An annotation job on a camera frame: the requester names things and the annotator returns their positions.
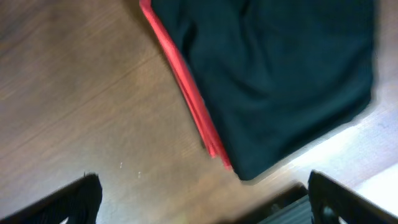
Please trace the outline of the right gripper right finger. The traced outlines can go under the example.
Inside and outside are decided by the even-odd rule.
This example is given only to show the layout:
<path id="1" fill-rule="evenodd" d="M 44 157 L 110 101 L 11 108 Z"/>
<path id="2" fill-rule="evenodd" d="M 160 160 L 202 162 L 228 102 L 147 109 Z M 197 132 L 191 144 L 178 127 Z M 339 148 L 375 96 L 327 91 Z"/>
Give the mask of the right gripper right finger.
<path id="1" fill-rule="evenodd" d="M 316 224 L 339 223 L 341 220 L 345 223 L 397 224 L 396 216 L 315 170 L 308 179 L 308 196 Z"/>

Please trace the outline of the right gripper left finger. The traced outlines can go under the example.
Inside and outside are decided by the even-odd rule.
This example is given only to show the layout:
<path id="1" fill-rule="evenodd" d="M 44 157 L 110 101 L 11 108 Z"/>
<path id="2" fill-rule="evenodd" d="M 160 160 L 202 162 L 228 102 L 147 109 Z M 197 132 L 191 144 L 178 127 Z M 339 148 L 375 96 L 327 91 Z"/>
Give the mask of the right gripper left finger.
<path id="1" fill-rule="evenodd" d="M 97 174 L 90 173 L 1 219 L 1 224 L 95 224 L 103 198 Z"/>

